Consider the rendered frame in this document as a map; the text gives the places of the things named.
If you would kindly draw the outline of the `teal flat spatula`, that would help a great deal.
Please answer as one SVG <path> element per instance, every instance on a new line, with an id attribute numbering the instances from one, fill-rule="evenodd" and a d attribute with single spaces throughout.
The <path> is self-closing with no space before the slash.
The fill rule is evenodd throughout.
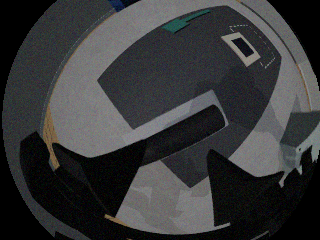
<path id="1" fill-rule="evenodd" d="M 163 27 L 164 31 L 168 31 L 171 33 L 179 32 L 179 31 L 181 31 L 181 29 L 188 27 L 188 25 L 189 25 L 188 21 L 192 21 L 193 19 L 196 19 L 196 17 L 199 17 L 199 16 L 207 15 L 208 12 L 211 12 L 211 11 L 208 11 L 208 9 L 207 9 L 207 11 L 193 13 L 193 15 L 187 17 L 187 19 L 173 20 L 173 21 L 171 21 L 171 23 L 164 25 L 164 27 Z"/>

